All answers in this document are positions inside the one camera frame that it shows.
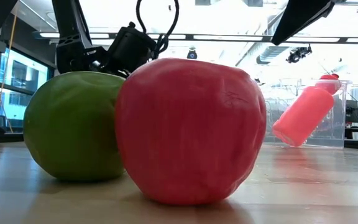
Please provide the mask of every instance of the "ceiling duct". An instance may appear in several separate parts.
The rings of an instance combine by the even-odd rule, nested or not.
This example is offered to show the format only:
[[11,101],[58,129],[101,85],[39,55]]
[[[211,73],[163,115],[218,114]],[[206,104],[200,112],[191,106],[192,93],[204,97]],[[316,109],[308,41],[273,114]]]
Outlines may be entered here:
[[248,7],[263,7],[264,0],[242,0]]
[[286,51],[286,49],[288,49],[288,47],[283,47],[283,46],[267,47],[265,51],[256,58],[256,63],[259,65],[268,65],[275,57]]
[[196,6],[210,6],[219,2],[220,0],[196,0]]

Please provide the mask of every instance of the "red apple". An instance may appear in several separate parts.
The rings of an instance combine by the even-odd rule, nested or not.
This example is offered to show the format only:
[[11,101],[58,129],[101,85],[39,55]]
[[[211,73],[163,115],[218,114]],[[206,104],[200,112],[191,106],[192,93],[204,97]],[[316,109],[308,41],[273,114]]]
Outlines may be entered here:
[[124,167],[148,198],[213,203],[250,174],[266,130],[258,85],[238,68],[158,59],[138,68],[116,103]]

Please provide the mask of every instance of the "black cable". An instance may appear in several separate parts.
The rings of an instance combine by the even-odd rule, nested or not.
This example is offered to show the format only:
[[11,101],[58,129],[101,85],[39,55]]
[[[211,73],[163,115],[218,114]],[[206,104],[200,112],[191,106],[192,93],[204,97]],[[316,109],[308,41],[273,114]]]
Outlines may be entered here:
[[[142,27],[143,33],[147,33],[146,26],[144,26],[143,20],[140,17],[140,4],[142,0],[137,0],[136,3],[136,18],[139,21],[140,26]],[[169,43],[169,36],[172,34],[173,30],[175,29],[178,19],[179,19],[179,1],[174,0],[175,2],[175,18],[173,19],[171,28],[169,28],[168,32],[166,34],[160,34],[157,39],[157,44],[155,46],[155,49],[153,49],[152,52],[152,60],[155,60],[158,58],[160,53],[164,52],[168,48]]]

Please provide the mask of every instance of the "overhead camera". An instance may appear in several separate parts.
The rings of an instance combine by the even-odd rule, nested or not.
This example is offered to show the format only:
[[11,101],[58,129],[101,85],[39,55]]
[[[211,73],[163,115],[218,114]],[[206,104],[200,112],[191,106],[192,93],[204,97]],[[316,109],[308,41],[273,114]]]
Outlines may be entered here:
[[288,56],[287,59],[285,59],[288,63],[297,63],[299,60],[306,57],[306,55],[309,55],[313,53],[311,50],[311,47],[297,47],[290,52],[290,56]]
[[194,60],[197,59],[197,53],[195,48],[190,48],[187,54],[187,59],[194,59]]

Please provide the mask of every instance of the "green apple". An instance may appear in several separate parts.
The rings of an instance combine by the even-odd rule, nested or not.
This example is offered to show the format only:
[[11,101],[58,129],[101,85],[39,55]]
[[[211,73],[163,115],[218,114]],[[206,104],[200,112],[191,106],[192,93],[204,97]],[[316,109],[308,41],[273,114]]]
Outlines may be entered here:
[[100,181],[124,172],[114,105],[124,79],[70,72],[42,85],[24,114],[24,141],[36,163],[69,181]]

